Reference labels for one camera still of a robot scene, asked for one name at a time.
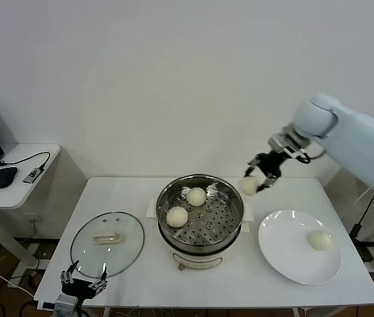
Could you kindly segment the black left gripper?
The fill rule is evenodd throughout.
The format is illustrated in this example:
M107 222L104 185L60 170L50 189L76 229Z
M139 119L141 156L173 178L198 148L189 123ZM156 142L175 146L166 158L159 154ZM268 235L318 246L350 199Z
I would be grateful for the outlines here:
M96 291L103 291L107 287L107 266L103 263L102 274L96 282L74 279L72 274L77 268L79 261L72 263L67 270L61 272L61 291L72 297L95 297Z

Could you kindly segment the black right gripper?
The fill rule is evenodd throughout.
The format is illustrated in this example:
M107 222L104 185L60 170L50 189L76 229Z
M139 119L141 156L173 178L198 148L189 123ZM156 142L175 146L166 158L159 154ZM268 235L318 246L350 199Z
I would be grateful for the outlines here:
M264 175L265 180L260 184L256 193L271 188L278 178L281 177L280 166L288 159L283 153L270 151L269 153L259 153L250 162L244 172L244 177L249 177L255 168L258 168Z

